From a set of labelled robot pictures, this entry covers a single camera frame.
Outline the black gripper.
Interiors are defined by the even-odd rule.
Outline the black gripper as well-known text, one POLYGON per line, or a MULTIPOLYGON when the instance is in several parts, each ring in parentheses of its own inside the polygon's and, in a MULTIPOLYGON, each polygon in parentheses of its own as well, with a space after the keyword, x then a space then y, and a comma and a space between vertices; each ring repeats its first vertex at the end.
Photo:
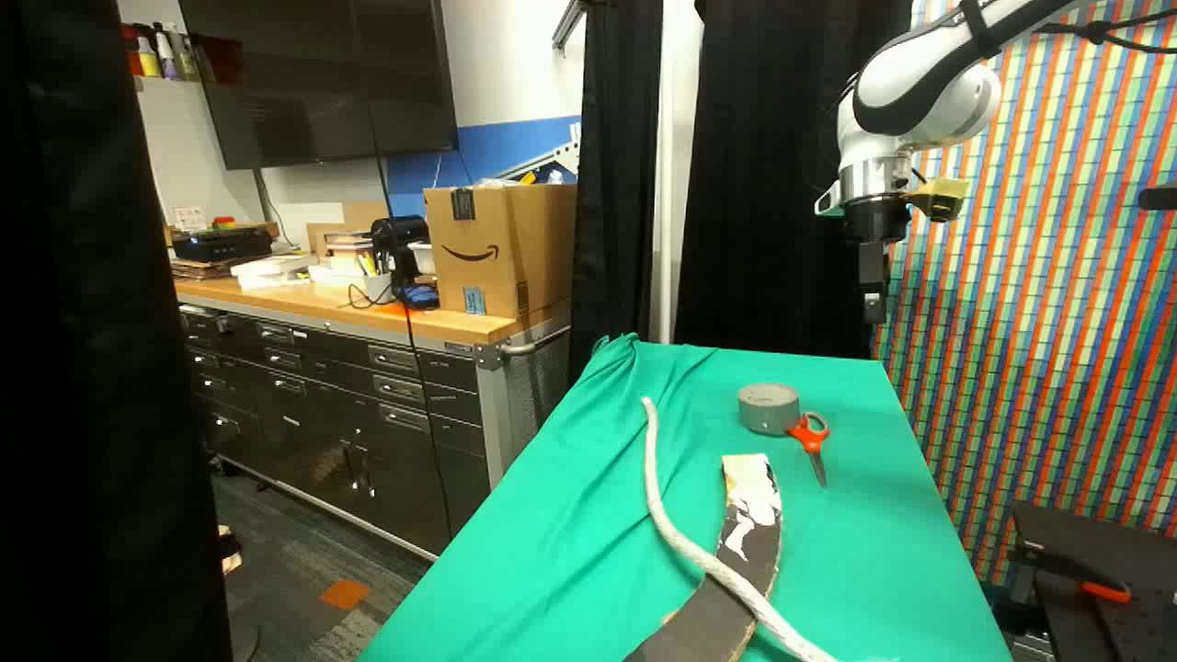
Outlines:
POLYGON ((908 208, 897 197, 858 202, 849 208, 849 231, 858 244, 858 285, 868 323, 885 318, 888 296, 888 245, 906 237, 908 208))

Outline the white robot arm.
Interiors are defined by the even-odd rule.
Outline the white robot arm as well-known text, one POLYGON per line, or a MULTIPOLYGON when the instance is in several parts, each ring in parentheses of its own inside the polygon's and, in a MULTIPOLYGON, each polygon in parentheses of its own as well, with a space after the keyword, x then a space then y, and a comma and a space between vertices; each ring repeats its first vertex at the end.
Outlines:
POLYGON ((811 202, 858 251, 868 323, 885 318, 885 251, 906 237, 912 154, 977 136, 999 104, 989 57, 1074 0, 955 0, 952 11, 885 39, 835 110, 837 168, 811 202))

